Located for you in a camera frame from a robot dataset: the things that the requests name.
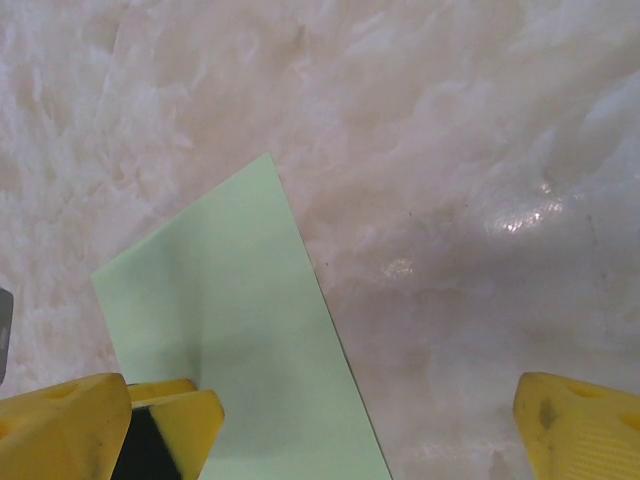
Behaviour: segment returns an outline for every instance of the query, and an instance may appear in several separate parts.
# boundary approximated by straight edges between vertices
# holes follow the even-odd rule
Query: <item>green paper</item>
[[[389,480],[269,155],[92,278],[127,382],[220,396],[200,478]]]

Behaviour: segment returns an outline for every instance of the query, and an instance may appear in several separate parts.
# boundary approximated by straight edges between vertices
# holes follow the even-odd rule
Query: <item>paper sheet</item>
[[[201,478],[389,480],[269,155],[93,282],[129,383],[189,377],[220,396]]]

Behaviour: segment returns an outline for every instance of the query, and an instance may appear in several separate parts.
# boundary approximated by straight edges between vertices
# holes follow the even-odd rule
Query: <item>yellow plastic piece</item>
[[[640,479],[640,396],[525,373],[513,411],[538,480]]]
[[[149,406],[184,480],[196,480],[204,467],[220,427],[224,410],[211,390],[153,399]],[[134,407],[145,404],[136,402]]]
[[[131,419],[115,373],[0,401],[1,480],[111,478]]]
[[[141,402],[152,398],[195,392],[197,390],[194,383],[188,378],[157,383],[136,383],[128,385],[127,388],[132,402]]]

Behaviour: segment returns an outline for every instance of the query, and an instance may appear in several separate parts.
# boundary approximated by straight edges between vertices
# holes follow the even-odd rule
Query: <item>black foam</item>
[[[134,408],[112,480],[182,480],[149,407]]]

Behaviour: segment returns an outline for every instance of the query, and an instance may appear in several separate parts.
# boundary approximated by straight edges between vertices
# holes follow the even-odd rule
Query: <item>gray object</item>
[[[4,375],[7,372],[12,317],[13,295],[0,288],[0,383],[4,381]]]

